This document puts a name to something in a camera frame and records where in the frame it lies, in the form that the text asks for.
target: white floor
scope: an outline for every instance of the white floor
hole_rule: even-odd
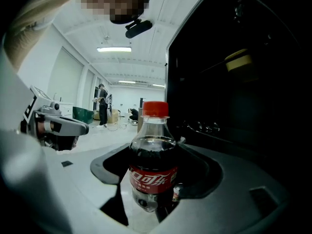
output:
[[[130,123],[124,124],[126,122],[124,118],[121,118],[117,124],[107,124],[107,128],[96,128],[99,125],[99,120],[94,120],[93,123],[89,124],[89,133],[79,137],[77,147],[64,152],[68,154],[87,152],[113,144],[130,143],[137,135],[137,126],[133,126]],[[120,188],[125,212],[128,217],[128,228],[142,234],[149,233],[159,223],[155,213],[147,213],[134,202],[129,171],[124,176]]]

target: ceiling light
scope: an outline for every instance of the ceiling light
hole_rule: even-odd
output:
[[[158,85],[158,84],[153,84],[153,86],[155,86],[155,87],[162,87],[162,88],[165,87],[165,85]]]
[[[97,48],[99,52],[131,52],[131,47],[102,47]]]
[[[131,83],[134,84],[135,81],[126,81],[126,80],[119,80],[120,83]]]

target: white ceiling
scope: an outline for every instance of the white ceiling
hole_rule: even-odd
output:
[[[197,1],[151,0],[140,18],[150,20],[153,27],[132,39],[126,38],[125,25],[92,15],[77,0],[62,8],[54,25],[112,85],[120,85],[120,79],[136,81],[136,86],[163,85],[166,47]],[[132,52],[99,53],[101,46],[131,46]]]

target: cola bottle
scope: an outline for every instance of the cola bottle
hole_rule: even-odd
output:
[[[177,148],[167,118],[168,103],[144,102],[142,128],[129,146],[133,198],[147,212],[172,204]]]

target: green bin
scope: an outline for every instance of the green bin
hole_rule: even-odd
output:
[[[80,107],[73,107],[73,118],[80,120],[86,124],[93,122],[94,111],[90,111]]]

